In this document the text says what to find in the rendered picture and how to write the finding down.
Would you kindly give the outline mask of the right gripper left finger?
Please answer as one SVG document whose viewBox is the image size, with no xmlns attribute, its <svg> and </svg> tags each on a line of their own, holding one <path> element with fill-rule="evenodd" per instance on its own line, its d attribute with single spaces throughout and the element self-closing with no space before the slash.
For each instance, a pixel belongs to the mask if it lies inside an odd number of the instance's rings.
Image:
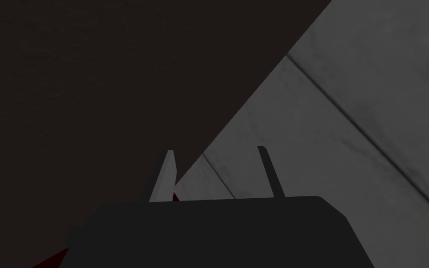
<svg viewBox="0 0 429 268">
<path fill-rule="evenodd" d="M 177 168 L 173 150 L 162 150 L 150 173 L 140 203 L 172 202 Z"/>
</svg>

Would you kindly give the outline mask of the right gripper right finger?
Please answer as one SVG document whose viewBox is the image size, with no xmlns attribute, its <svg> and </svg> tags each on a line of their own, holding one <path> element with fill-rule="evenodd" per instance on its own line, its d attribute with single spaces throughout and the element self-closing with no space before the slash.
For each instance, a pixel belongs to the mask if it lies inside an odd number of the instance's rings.
<svg viewBox="0 0 429 268">
<path fill-rule="evenodd" d="M 275 198 L 284 198 L 285 193 L 282 189 L 274 165 L 270 159 L 269 153 L 264 146 L 258 146 L 258 151 L 262 160 L 262 164 L 269 181 L 269 185 Z"/>
</svg>

